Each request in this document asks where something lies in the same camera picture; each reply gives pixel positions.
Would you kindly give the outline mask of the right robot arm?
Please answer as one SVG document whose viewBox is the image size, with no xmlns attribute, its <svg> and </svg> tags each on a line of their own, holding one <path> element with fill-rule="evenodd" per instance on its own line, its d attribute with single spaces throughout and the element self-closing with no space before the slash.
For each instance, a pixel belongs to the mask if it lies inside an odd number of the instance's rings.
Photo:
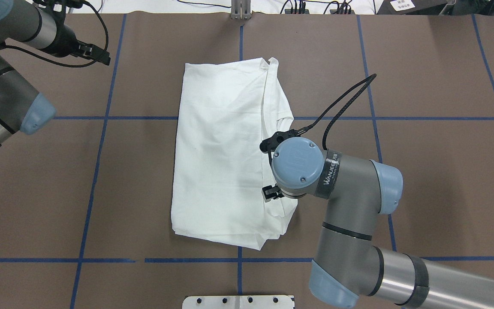
<svg viewBox="0 0 494 309">
<path fill-rule="evenodd" d="M 401 199 L 403 176 L 373 160 L 320 149 L 284 132 L 263 140 L 274 185 L 266 201 L 306 195 L 327 200 L 309 289 L 333 307 L 380 297 L 404 309 L 494 309 L 494 279 L 372 244 L 379 215 Z"/>
</svg>

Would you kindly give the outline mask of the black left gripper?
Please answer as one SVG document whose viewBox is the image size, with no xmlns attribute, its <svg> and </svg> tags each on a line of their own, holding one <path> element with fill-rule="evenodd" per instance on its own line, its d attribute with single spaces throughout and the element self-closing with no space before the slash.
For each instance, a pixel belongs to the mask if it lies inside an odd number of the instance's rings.
<svg viewBox="0 0 494 309">
<path fill-rule="evenodd" d="M 83 58 L 96 61 L 104 65 L 110 65 L 110 53 L 97 45 L 79 42 L 74 31 L 63 20 L 56 20 L 57 31 L 52 43 L 52 55 L 63 58 L 71 55 L 75 58 Z"/>
</svg>

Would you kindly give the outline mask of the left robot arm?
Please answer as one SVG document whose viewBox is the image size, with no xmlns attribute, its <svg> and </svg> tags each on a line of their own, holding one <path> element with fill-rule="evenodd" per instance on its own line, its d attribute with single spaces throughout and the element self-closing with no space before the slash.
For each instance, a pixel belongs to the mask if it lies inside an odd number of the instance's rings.
<svg viewBox="0 0 494 309">
<path fill-rule="evenodd" d="M 88 6 L 102 24 L 104 47 L 77 39 L 65 24 L 67 9 Z M 7 39 L 51 55 L 63 58 L 69 55 L 87 60 L 84 67 L 94 63 L 109 65 L 108 29 L 100 13 L 87 0 L 0 0 L 0 51 L 11 49 L 33 55 L 48 63 L 64 68 L 76 65 L 47 59 L 24 48 L 6 44 Z M 56 115 L 56 108 L 45 95 L 29 83 L 0 55 L 0 147 L 17 132 L 32 135 Z"/>
</svg>

